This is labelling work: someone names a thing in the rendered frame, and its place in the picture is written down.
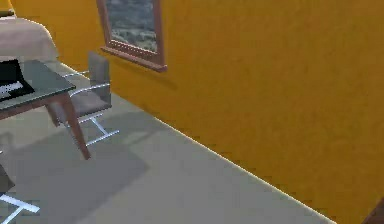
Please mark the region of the brown framed window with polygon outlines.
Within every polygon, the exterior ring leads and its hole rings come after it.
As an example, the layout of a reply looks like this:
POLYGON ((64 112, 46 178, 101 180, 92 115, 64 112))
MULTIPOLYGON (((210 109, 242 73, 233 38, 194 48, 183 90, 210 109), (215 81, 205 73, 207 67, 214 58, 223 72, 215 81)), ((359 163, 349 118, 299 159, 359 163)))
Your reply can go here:
POLYGON ((167 70, 161 0, 96 0, 101 49, 156 72, 167 70))

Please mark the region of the black laptop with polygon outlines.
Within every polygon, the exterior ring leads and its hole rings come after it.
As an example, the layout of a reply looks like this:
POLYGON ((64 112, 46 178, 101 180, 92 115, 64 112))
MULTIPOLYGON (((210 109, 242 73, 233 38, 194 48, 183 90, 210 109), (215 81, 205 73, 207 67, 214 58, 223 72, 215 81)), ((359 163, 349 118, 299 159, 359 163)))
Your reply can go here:
POLYGON ((0 62, 0 102, 34 92, 17 59, 0 62))

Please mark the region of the beige bed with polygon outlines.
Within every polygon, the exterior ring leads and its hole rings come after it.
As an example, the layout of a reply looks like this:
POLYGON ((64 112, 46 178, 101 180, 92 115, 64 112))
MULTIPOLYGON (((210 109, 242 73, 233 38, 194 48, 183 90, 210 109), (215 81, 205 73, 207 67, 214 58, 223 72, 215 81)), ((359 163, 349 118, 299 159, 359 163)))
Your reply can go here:
POLYGON ((24 18, 0 19, 0 62, 54 61, 59 53, 48 29, 24 18))

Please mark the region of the glass top wooden table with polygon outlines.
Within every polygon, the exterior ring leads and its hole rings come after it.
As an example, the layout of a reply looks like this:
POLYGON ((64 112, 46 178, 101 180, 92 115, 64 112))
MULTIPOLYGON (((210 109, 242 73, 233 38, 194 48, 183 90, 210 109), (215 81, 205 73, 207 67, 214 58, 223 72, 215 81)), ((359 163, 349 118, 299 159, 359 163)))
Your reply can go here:
POLYGON ((39 107, 45 107, 53 119, 53 123, 56 123, 54 112, 50 109, 50 105, 57 103, 64 111, 64 118, 70 126, 77 147, 84 159, 88 160, 91 155, 86 146, 75 108, 69 96, 69 92, 74 90, 76 86, 42 62, 36 60, 24 63, 23 76, 26 82, 34 89, 34 92, 0 102, 0 120, 39 107))

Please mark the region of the grey chair with metal frame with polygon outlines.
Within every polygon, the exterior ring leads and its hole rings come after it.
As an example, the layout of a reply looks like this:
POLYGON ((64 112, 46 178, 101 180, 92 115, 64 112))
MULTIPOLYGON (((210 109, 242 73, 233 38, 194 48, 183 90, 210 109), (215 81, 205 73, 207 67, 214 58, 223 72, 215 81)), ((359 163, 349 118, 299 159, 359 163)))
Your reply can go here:
POLYGON ((90 146, 117 134, 118 130, 107 131, 97 120, 103 115, 103 110, 112 107, 109 61, 98 53, 90 51, 88 53, 88 69, 82 72, 67 73, 63 75, 63 78, 69 79, 73 76, 82 76, 85 73, 89 74, 90 85, 72 91, 69 96, 79 123, 91 121, 101 132, 100 137, 86 143, 87 146, 90 146))

